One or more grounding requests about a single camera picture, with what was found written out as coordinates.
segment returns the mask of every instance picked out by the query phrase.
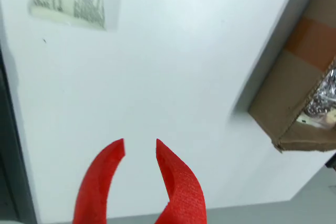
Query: orange tape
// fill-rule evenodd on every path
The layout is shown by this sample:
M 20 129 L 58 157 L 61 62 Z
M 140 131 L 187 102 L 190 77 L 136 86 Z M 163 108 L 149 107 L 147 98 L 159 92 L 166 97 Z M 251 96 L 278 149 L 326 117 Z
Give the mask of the orange tape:
M 336 56 L 336 28 L 303 17 L 285 49 L 324 72 Z

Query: aluminum foil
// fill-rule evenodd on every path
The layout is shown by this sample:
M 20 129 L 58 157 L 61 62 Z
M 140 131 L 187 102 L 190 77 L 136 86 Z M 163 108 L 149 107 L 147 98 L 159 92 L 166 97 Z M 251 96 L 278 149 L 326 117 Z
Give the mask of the aluminum foil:
M 336 68 L 324 78 L 304 113 L 312 119 L 317 119 L 333 109 L 336 109 Z

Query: cardboard box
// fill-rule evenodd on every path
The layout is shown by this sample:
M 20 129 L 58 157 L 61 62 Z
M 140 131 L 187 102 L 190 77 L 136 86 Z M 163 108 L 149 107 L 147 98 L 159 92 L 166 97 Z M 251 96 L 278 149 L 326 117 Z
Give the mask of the cardboard box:
M 336 0 L 311 0 L 249 109 L 277 149 L 336 149 L 335 129 L 296 122 L 335 56 Z

